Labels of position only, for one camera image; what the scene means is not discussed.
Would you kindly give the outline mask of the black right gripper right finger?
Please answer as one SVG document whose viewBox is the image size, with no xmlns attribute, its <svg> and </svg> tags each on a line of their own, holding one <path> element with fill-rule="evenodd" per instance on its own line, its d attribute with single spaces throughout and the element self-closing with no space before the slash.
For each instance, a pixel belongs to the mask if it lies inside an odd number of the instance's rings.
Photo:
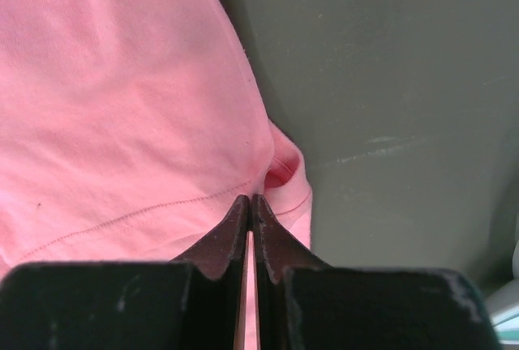
<svg viewBox="0 0 519 350">
<path fill-rule="evenodd" d="M 251 200 L 262 349 L 497 349 L 478 290 L 457 271 L 341 268 Z"/>
</svg>

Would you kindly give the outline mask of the pink t shirt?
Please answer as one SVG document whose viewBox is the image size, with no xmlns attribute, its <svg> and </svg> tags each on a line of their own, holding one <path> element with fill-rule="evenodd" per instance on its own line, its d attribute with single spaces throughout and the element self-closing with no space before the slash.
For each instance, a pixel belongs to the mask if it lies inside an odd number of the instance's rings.
<svg viewBox="0 0 519 350">
<path fill-rule="evenodd" d="M 240 194 L 312 190 L 220 0 L 1 0 L 1 272 L 169 260 Z"/>
</svg>

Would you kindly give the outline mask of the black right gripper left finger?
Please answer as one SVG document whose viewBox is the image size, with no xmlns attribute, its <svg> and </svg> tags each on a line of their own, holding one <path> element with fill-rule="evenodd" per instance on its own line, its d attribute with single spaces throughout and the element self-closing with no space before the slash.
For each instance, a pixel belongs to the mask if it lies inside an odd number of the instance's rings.
<svg viewBox="0 0 519 350">
<path fill-rule="evenodd" d="M 169 261 L 28 262 L 1 282 L 4 349 L 240 349 L 248 199 Z"/>
</svg>

